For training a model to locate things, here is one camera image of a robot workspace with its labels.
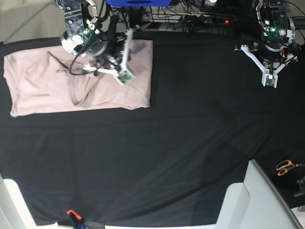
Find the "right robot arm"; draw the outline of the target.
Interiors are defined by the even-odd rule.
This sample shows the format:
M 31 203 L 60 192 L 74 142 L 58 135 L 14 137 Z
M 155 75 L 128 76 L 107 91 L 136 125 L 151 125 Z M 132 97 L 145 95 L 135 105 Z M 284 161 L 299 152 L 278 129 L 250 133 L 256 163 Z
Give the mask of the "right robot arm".
M 94 0 L 58 0 L 64 13 L 66 31 L 61 44 L 74 55 L 69 67 L 72 75 L 89 73 L 111 74 L 124 85 L 134 77 L 128 66 L 134 31 L 122 9 L 112 9 L 106 1 L 97 5 Z

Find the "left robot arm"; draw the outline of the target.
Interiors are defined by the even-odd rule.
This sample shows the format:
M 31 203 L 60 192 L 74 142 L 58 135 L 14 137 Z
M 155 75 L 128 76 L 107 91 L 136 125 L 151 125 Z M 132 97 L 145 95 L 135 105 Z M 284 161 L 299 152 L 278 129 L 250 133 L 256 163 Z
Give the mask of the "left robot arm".
M 261 35 L 253 46 L 236 46 L 249 57 L 262 73 L 263 86 L 277 87 L 279 73 L 291 62 L 298 61 L 294 43 L 295 25 L 287 15 L 283 0 L 254 0 L 253 9 Z

